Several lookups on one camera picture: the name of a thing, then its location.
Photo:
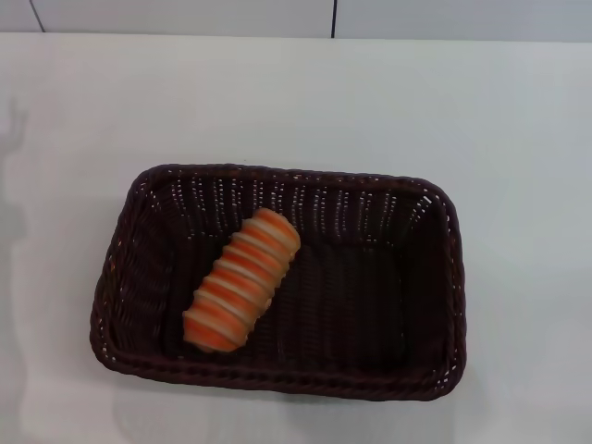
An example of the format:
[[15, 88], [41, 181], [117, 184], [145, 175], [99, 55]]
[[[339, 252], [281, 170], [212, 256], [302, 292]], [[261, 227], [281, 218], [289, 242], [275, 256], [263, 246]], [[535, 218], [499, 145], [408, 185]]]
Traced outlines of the dark woven rectangular basket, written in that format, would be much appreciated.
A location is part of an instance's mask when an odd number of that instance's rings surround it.
[[[204, 352], [182, 314], [260, 207], [302, 247], [246, 344]], [[466, 365], [462, 239], [438, 186], [384, 175], [162, 165], [131, 184], [98, 279], [90, 343], [122, 374], [204, 387], [431, 401]]]

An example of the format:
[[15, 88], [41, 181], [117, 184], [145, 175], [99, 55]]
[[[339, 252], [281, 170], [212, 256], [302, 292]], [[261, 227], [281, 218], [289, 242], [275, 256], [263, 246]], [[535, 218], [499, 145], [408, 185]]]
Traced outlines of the orange striped bread roll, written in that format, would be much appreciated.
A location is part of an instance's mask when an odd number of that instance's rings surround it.
[[283, 215], [259, 208], [230, 236], [182, 313], [183, 340], [203, 352], [243, 347], [301, 248]]

